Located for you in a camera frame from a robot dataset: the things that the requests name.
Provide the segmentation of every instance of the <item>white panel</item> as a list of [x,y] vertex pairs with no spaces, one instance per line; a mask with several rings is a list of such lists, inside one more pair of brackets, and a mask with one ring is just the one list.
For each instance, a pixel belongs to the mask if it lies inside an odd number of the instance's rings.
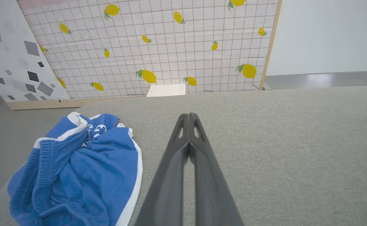
[[367,1],[283,0],[267,75],[367,71]]

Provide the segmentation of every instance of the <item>yellow lemon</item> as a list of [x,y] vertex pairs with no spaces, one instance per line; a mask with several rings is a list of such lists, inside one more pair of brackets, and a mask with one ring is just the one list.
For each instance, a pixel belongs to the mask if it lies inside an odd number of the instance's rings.
[[193,77],[186,77],[183,79],[185,82],[187,82],[189,85],[191,86],[196,86],[197,85],[197,81],[195,78]]
[[104,18],[108,20],[107,18],[111,18],[116,16],[119,13],[120,8],[116,6],[115,4],[109,4],[104,10]]
[[104,87],[100,83],[90,83],[90,86],[96,88],[97,90],[104,91]]
[[145,42],[145,43],[151,43],[151,39],[149,39],[147,36],[145,35],[142,35],[142,40]]
[[105,48],[104,48],[104,56],[105,56],[106,58],[108,58],[108,57],[109,57],[109,51],[108,51],[107,49],[105,49]]
[[178,22],[180,24],[186,23],[186,20],[182,18],[181,13],[179,13],[178,11],[174,12],[174,19],[175,19],[176,22]]
[[139,76],[139,78],[144,79],[144,81],[148,83],[157,83],[157,77],[154,73],[148,70],[139,70],[136,72],[136,77]]
[[256,68],[253,65],[250,64],[242,64],[236,67],[235,71],[239,71],[241,73],[243,70],[243,76],[247,78],[255,78],[256,75]]
[[69,35],[72,34],[72,31],[68,29],[66,25],[59,23],[59,27],[60,27],[60,30],[63,31],[64,33],[69,34]]
[[234,8],[234,6],[242,6],[246,0],[229,0],[228,10],[231,11],[230,8]]
[[214,42],[213,42],[214,44],[211,46],[211,50],[216,50],[217,48],[218,48],[218,43],[217,43],[217,41],[215,40]]
[[61,78],[57,77],[57,79],[59,80],[59,82],[63,86],[63,88],[66,88],[65,82]]
[[48,52],[48,49],[44,46],[40,46],[41,51],[43,51],[44,53]]
[[259,35],[265,36],[266,34],[267,34],[267,32],[264,31],[264,28],[260,27],[259,28]]

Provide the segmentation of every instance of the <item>blue towel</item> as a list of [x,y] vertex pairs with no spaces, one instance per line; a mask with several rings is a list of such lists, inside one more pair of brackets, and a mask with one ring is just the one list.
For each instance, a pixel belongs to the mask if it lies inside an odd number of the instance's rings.
[[126,226],[142,181],[142,154],[118,118],[72,112],[38,139],[11,178],[20,225]]

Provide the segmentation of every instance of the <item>wooden board edge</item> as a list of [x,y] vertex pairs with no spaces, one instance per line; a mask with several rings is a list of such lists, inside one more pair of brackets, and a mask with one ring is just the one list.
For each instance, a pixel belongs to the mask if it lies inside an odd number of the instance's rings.
[[263,90],[264,79],[265,79],[266,74],[267,74],[268,62],[270,61],[271,50],[273,48],[273,43],[274,43],[274,38],[275,38],[275,30],[277,29],[278,18],[280,16],[282,1],[283,0],[278,0],[277,11],[275,13],[274,24],[273,24],[273,31],[271,32],[270,43],[268,44],[266,63],[264,64],[264,71],[263,71],[263,76],[261,77],[259,90]]
[[70,99],[70,100],[34,100],[34,101],[17,101],[4,102],[11,110],[27,110],[27,109],[47,109],[47,108],[67,108],[67,107],[81,107],[87,104],[115,100],[120,98],[97,98],[97,99]]

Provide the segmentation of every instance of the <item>lemon pattern backdrop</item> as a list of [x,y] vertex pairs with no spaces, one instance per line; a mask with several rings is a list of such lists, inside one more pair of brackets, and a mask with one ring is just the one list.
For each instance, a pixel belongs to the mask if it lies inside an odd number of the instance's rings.
[[74,99],[258,90],[278,0],[60,0],[23,9]]

